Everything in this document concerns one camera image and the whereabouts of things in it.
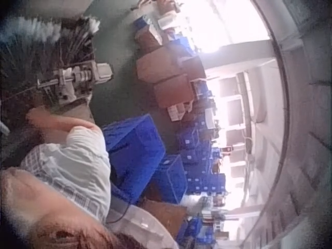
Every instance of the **gray floor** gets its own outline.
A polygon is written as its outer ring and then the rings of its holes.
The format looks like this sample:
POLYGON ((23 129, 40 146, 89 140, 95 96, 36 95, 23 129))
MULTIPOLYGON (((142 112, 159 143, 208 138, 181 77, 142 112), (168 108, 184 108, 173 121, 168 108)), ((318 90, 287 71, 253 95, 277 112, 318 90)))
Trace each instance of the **gray floor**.
POLYGON ((136 0, 95 0, 86 12, 101 20, 93 42, 96 60, 111 64, 115 73, 112 81, 96 86, 90 107, 100 126, 150 113, 168 152, 174 153, 178 124, 170 121, 166 110, 157 107, 151 87, 136 78, 139 53, 132 23, 137 12, 130 11, 135 3, 136 0))

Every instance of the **white shirt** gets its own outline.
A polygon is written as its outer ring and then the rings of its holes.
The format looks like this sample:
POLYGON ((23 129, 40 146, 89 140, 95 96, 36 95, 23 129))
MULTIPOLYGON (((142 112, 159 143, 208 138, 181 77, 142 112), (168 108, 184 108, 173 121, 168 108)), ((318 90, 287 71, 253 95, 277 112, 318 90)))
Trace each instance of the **white shirt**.
POLYGON ((65 144, 42 144, 21 168, 64 194, 101 222, 110 206, 110 164, 101 132, 74 127, 65 144))

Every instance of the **metal machine part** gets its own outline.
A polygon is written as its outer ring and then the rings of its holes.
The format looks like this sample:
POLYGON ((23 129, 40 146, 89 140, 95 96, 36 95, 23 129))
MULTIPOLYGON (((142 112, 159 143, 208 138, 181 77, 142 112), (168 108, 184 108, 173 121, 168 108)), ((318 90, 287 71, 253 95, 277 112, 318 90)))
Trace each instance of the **metal machine part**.
POLYGON ((112 77, 113 71, 109 64, 87 61, 55 70, 50 76, 38 77, 37 88, 44 90, 51 105, 64 105, 76 99, 91 97, 94 85, 107 82, 112 77))

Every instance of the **bundle of wires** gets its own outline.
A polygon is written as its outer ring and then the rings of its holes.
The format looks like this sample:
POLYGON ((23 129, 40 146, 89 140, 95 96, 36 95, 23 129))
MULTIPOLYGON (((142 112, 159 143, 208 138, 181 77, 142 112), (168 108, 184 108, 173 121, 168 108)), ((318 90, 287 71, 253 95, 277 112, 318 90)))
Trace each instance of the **bundle of wires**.
POLYGON ((37 78, 94 59, 91 39, 99 25, 93 17, 62 22, 24 17, 6 20, 0 30, 0 99, 2 121, 10 129, 18 128, 33 107, 37 78))

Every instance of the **wire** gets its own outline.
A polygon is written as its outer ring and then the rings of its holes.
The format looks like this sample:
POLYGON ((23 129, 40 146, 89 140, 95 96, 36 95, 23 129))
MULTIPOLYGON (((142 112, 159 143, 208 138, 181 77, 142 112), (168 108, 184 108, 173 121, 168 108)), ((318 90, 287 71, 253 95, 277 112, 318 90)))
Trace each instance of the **wire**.
POLYGON ((126 213, 127 213, 128 209, 129 209, 130 205, 131 205, 131 204, 130 204, 130 201, 129 201, 129 202, 127 203, 126 210, 125 210, 124 213, 120 216, 120 218, 116 219, 116 220, 113 221, 113 222, 106 222, 105 224, 106 224, 106 225, 108 225, 108 224, 114 224, 114 223, 119 222, 120 220, 122 220, 122 219, 124 218, 124 216, 126 215, 126 213))
POLYGON ((251 140, 252 143, 254 143, 254 141, 253 141, 253 139, 251 137, 248 137, 248 136, 244 135, 243 130, 241 130, 241 133, 242 133, 242 136, 244 137, 244 139, 249 139, 249 140, 251 140))

